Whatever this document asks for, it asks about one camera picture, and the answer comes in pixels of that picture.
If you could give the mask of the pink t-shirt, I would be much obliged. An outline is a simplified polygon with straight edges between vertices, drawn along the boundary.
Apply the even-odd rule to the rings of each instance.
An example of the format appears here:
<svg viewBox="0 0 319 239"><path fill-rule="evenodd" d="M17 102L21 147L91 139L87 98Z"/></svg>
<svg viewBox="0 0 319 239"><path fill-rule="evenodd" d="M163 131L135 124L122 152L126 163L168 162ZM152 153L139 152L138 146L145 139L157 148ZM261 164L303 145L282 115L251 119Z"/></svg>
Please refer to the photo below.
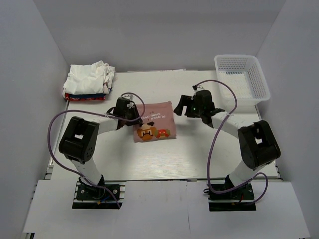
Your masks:
<svg viewBox="0 0 319 239"><path fill-rule="evenodd" d="M172 102L137 105L142 123L133 127L134 142L150 142L176 138Z"/></svg>

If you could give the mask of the white t-shirt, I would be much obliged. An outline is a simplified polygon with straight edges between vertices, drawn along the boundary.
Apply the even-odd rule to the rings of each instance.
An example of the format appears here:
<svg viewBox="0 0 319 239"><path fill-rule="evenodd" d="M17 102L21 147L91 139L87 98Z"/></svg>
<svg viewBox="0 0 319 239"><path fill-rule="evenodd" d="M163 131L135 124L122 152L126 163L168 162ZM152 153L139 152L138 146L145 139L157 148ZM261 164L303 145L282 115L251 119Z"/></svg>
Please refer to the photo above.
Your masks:
<svg viewBox="0 0 319 239"><path fill-rule="evenodd" d="M109 94L115 76L115 67L102 60L91 65L70 65L63 85L63 94Z"/></svg>

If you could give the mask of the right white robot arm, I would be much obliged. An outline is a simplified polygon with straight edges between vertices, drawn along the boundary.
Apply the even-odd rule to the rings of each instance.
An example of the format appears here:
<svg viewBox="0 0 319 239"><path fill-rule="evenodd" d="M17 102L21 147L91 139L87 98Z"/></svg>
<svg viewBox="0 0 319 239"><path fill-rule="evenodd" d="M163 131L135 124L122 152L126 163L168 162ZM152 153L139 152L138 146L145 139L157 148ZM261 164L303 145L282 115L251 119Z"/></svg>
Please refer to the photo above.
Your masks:
<svg viewBox="0 0 319 239"><path fill-rule="evenodd" d="M223 131L238 139L241 161L235 170L226 176L222 191L215 190L212 184L208 185L214 194L226 194L232 199L238 198L243 193L243 187L260 175L262 168L281 156L279 145L267 121L247 121L216 108L208 90L197 91L193 96L181 95L173 112L178 116L200 118L205 125L217 130L207 159L208 179L211 178L210 163L220 132Z"/></svg>

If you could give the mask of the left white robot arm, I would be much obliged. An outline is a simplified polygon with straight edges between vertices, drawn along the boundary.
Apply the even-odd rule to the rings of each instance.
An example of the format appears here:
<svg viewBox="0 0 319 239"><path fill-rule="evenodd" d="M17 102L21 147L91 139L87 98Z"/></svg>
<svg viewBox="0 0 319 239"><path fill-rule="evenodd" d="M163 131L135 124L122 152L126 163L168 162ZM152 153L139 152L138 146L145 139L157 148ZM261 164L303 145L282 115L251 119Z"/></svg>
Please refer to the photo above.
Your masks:
<svg viewBox="0 0 319 239"><path fill-rule="evenodd" d="M132 95L126 94L117 99L116 106L102 117L91 120L74 116L62 136L59 152L69 159L80 174L80 183L88 185L88 193L95 199L105 194L104 177L93 160L99 135L119 130L127 125L141 124L137 106Z"/></svg>

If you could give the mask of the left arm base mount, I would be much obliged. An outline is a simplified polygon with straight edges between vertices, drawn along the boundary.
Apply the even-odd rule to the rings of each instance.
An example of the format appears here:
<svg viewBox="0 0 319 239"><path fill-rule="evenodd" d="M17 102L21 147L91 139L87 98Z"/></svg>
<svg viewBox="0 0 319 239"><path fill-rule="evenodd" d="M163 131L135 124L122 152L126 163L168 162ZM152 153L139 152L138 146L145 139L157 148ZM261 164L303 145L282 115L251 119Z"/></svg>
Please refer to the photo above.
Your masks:
<svg viewBox="0 0 319 239"><path fill-rule="evenodd" d="M114 194L120 206L124 201L125 185L125 182L105 181L105 187ZM77 181L72 209L118 210L119 207L108 191Z"/></svg>

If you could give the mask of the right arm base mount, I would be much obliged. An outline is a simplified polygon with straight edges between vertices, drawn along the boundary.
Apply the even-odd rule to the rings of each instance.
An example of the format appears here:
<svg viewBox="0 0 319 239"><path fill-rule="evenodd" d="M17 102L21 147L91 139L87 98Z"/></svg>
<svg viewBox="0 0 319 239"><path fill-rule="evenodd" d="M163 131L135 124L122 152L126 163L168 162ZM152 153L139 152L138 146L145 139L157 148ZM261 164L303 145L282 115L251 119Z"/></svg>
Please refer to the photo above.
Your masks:
<svg viewBox="0 0 319 239"><path fill-rule="evenodd" d="M255 196L251 184L224 194L216 194L207 187L203 193L208 196L210 212L256 211Z"/></svg>

